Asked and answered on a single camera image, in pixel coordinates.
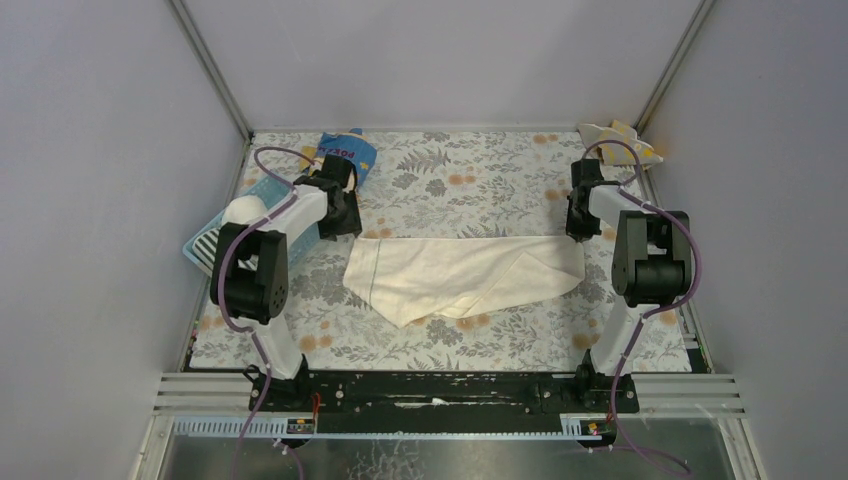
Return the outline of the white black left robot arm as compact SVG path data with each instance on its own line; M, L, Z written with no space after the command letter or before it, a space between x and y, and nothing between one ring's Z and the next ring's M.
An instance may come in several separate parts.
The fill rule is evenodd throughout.
M249 336L270 379L292 380L304 363L283 317L291 253L361 233L358 180L353 162L326 155L313 172L285 181L273 206L219 229L210 299L231 330Z

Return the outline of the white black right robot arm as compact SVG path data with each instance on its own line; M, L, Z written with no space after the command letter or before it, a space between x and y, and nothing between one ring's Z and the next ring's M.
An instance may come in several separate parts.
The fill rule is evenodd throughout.
M693 281L693 253L686 237L688 215L660 212L606 180L597 159L581 159L570 167L566 234L585 242L601 233L603 223L616 233L610 280L616 299L598 343L585 363L593 372L613 376L635 348L645 315L683 298Z

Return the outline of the cream terry towel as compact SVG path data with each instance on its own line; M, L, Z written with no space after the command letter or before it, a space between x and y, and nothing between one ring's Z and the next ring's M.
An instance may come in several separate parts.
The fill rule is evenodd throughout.
M404 327L549 300L585 278L583 246L567 236L357 239L344 286Z

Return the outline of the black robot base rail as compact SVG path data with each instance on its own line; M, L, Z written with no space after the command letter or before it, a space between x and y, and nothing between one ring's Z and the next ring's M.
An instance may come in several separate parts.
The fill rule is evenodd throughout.
M575 373L312 370L269 379L243 371L249 405L262 412L304 412L321 434L555 433L561 415L635 414L631 376Z

